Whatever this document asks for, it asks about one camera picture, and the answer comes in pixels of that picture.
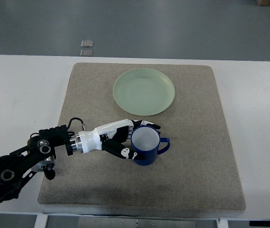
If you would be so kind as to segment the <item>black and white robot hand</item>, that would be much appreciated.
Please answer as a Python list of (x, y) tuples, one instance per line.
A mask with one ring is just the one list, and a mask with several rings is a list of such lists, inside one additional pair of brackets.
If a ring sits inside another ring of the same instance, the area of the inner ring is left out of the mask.
[(131, 138), (132, 132), (140, 126), (161, 127), (145, 120), (124, 119), (96, 127), (92, 131), (80, 131), (71, 139), (73, 150), (88, 153), (92, 150), (106, 151), (122, 159), (143, 161), (144, 155), (123, 145)]

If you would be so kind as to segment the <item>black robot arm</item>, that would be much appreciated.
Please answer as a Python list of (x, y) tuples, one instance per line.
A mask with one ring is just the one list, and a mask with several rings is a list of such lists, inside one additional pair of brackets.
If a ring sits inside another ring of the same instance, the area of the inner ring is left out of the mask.
[(78, 120), (84, 129), (84, 122), (81, 118), (73, 117), (68, 125), (57, 126), (55, 128), (39, 130), (33, 133), (27, 145), (0, 157), (0, 203), (12, 199), (17, 199), (22, 188), (37, 173), (32, 168), (42, 163), (38, 171), (52, 180), (56, 173), (53, 165), (47, 162), (49, 157), (56, 158), (55, 148), (65, 146), (67, 154), (73, 154), (71, 138), (74, 132), (69, 131), (73, 120)]

